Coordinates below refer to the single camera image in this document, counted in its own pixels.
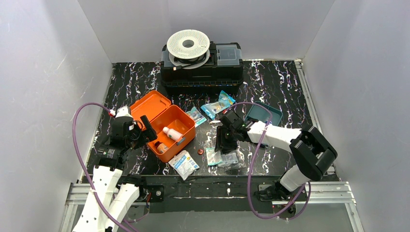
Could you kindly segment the brown medicine bottle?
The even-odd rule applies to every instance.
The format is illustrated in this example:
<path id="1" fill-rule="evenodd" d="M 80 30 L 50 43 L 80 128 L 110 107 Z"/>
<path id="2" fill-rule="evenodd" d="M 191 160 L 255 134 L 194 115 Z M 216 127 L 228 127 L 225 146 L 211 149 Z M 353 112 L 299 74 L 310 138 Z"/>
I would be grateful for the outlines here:
<path id="1" fill-rule="evenodd" d="M 162 142 L 160 142 L 160 141 L 157 141 L 157 142 L 154 144 L 154 147 L 155 147 L 156 151 L 157 151 L 159 154 L 164 154 L 164 153 L 169 149 L 166 144 L 164 144 L 164 143 L 162 143 Z"/>

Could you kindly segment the white medicine bottle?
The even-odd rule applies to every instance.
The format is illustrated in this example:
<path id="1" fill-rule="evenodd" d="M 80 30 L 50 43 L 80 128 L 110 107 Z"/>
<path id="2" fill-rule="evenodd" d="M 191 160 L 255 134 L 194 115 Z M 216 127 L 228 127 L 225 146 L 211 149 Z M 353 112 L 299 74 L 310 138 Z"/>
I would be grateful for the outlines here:
<path id="1" fill-rule="evenodd" d="M 162 131 L 167 135 L 167 137 L 174 141 L 179 141 L 183 137 L 182 133 L 172 128 L 164 127 Z"/>

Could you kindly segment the orange medicine box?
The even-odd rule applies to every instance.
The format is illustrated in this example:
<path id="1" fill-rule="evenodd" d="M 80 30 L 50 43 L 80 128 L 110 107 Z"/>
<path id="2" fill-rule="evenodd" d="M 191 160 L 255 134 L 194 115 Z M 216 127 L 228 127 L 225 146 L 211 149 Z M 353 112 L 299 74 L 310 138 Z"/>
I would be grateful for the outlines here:
<path id="1" fill-rule="evenodd" d="M 151 126 L 157 133 L 155 141 L 147 143 L 147 146 L 164 163 L 169 162 L 175 155 L 184 149 L 195 138 L 195 122 L 177 105 L 156 90 L 152 90 L 137 100 L 130 107 L 131 115 L 134 119 L 146 115 Z M 167 137 L 162 131 L 164 127 L 175 129 L 183 134 L 179 141 L 174 141 Z M 164 154 L 159 154 L 154 144 L 160 141 L 168 146 Z"/>

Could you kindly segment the teal divided tray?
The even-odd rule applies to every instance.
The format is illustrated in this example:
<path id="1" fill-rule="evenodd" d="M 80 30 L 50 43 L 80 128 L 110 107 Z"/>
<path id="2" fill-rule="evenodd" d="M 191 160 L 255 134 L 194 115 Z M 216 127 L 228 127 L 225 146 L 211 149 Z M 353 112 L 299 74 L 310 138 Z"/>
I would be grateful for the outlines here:
<path id="1" fill-rule="evenodd" d="M 276 109 L 263 102 L 256 101 L 246 114 L 245 119 L 248 120 L 252 118 L 266 122 L 270 116 L 272 116 L 270 124 L 274 126 L 279 126 L 281 124 L 283 113 L 279 109 Z"/>

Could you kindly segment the clear bag with teal packet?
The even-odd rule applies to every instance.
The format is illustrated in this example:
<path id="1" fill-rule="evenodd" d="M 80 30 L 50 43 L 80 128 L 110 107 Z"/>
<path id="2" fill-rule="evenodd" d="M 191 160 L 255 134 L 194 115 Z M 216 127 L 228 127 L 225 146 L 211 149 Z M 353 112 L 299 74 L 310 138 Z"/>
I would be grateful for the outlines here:
<path id="1" fill-rule="evenodd" d="M 241 159 L 238 151 L 231 151 L 226 154 L 221 154 L 222 162 L 217 166 L 227 170 L 241 169 L 245 167 L 244 161 Z"/>

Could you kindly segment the teal bandage packet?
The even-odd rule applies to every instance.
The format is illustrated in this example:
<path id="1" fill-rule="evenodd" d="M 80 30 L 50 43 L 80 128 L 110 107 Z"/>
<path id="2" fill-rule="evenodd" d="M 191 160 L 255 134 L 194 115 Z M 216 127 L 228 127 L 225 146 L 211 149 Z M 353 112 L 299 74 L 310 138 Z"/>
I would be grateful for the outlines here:
<path id="1" fill-rule="evenodd" d="M 214 148 L 206 148 L 205 153 L 208 166 L 215 166 L 222 163 L 220 151 L 215 151 Z"/>

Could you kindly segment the white blue medicine sachet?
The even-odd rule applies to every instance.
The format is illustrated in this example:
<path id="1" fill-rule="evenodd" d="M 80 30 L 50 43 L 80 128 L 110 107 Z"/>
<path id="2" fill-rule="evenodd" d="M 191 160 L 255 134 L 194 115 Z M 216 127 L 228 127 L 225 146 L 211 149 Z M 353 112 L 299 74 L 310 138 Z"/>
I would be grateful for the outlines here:
<path id="1" fill-rule="evenodd" d="M 193 174 L 200 167 L 192 158 L 190 153 L 182 150 L 179 154 L 174 156 L 168 164 L 174 168 L 178 175 L 185 181 L 191 174 Z"/>

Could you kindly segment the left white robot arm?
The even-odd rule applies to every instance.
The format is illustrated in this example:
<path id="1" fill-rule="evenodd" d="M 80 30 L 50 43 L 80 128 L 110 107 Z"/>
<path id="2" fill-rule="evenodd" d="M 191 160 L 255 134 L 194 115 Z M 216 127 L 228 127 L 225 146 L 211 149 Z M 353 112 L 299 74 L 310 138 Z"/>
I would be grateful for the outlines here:
<path id="1" fill-rule="evenodd" d="M 135 120 L 128 106 L 117 110 L 104 108 L 114 121 L 111 130 L 97 148 L 99 161 L 93 174 L 86 177 L 90 190 L 74 232 L 116 232 L 131 205 L 141 197 L 149 201 L 146 180 L 140 175 L 122 177 L 130 150 L 157 139 L 146 115 Z"/>

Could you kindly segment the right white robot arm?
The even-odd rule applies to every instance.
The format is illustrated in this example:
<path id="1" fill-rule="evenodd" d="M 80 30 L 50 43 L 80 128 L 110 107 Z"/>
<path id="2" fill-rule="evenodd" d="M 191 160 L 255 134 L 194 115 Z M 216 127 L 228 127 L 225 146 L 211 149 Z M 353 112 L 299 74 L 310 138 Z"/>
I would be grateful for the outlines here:
<path id="1" fill-rule="evenodd" d="M 285 199 L 308 181 L 320 181 L 337 158 L 337 152 L 314 126 L 289 129 L 255 118 L 244 120 L 233 110 L 227 111 L 217 127 L 216 151 L 229 153 L 238 142 L 261 143 L 290 152 L 296 164 L 274 185 L 255 194 L 264 200 Z"/>

